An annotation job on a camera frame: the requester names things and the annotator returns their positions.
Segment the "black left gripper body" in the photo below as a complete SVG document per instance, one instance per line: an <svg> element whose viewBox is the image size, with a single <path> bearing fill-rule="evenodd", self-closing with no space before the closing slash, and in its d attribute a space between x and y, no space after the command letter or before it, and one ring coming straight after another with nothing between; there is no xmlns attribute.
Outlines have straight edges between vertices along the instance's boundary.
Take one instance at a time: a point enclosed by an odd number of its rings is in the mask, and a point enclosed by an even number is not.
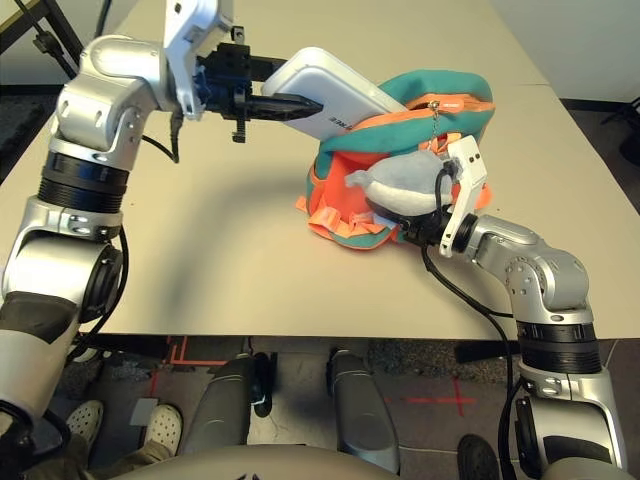
<svg viewBox="0 0 640 480"><path fill-rule="evenodd" d="M206 57L196 57L196 87L206 111L236 122L235 143L246 141L247 102L252 93L250 47L220 43Z"/></svg>

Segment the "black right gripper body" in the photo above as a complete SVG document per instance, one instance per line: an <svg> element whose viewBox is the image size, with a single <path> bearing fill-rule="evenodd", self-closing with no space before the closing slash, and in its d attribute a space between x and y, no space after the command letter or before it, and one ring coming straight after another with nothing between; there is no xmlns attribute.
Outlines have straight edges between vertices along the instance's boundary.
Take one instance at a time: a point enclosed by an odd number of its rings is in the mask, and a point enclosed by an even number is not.
<svg viewBox="0 0 640 480"><path fill-rule="evenodd" d="M420 216L400 216L402 240L419 247L439 245L449 219L450 214L440 210Z"/></svg>

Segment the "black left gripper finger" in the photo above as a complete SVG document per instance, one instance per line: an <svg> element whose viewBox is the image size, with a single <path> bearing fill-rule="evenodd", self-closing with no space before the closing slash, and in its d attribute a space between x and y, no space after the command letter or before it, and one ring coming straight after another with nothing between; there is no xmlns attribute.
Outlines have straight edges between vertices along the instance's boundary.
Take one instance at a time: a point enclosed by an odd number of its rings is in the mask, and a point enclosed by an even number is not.
<svg viewBox="0 0 640 480"><path fill-rule="evenodd" d="M252 96L249 100L251 120L291 121L313 116L322 110L321 103L295 94Z"/></svg>
<svg viewBox="0 0 640 480"><path fill-rule="evenodd" d="M279 68L286 63L285 59L264 57L264 56L251 56L250 78L255 82L264 83L270 76L272 76Z"/></svg>

